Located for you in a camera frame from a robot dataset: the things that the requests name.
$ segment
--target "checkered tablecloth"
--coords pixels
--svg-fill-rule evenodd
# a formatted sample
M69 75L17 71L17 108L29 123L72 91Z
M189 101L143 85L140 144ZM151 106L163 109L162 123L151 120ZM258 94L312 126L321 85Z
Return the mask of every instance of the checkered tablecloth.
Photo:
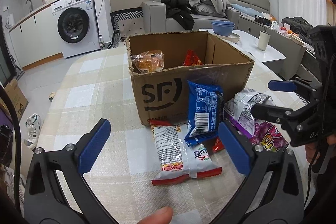
M278 106L298 109L294 94L271 92L269 80L279 78L256 61L247 87L272 96ZM97 198L119 223L137 223L163 206L174 210L172 223L209 223L233 196L244 176L225 150L213 155L222 175L170 186L152 186L160 164L149 128L140 123L128 73L125 46L79 58L66 74L44 121L38 146L46 151L76 143L101 119L111 122L111 136L90 173L84 177ZM295 150L304 188L304 148ZM72 208L79 211L66 183L60 183Z

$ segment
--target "coffee table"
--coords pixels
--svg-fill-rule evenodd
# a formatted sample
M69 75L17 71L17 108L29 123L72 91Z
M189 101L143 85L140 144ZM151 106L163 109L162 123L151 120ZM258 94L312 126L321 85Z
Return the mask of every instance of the coffee table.
M199 29L200 31L208 31L214 34L213 29ZM286 56L277 51L270 45L267 46L266 51L258 49L258 38L246 33L244 31L234 30L233 33L240 35L238 43L227 41L232 46L249 55L252 59L264 63L274 73L279 74Z

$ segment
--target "blue bowl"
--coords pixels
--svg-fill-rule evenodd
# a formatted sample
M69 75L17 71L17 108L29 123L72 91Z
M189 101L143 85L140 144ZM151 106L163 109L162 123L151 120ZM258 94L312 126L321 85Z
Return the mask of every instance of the blue bowl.
M211 22L211 25L213 32L223 37L228 37L235 28L235 24L230 21L215 20Z
M234 25L233 22L228 21L228 20L214 20L212 21L214 24L219 24L219 25Z

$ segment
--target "washing machine door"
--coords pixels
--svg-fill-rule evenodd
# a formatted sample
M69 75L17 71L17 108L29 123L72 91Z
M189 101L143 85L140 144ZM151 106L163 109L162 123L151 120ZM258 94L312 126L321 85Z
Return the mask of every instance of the washing machine door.
M90 19L85 10L77 7L68 8L58 19L58 33L65 42L75 44L86 36L89 24Z

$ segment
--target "white snack package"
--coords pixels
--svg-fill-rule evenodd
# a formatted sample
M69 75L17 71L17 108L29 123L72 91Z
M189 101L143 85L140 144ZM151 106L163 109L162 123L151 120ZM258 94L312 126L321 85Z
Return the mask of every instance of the white snack package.
M255 131L255 118L251 108L256 103L275 105L272 97L253 89L244 89L234 98L224 104L224 115L229 115L229 121L247 138L252 138Z
M205 178L221 174L222 167L216 166L211 161L203 144L191 147L185 144L187 124L171 126L163 121L150 121L150 123L161 164L161 172L152 180L154 186L176 184L188 178Z

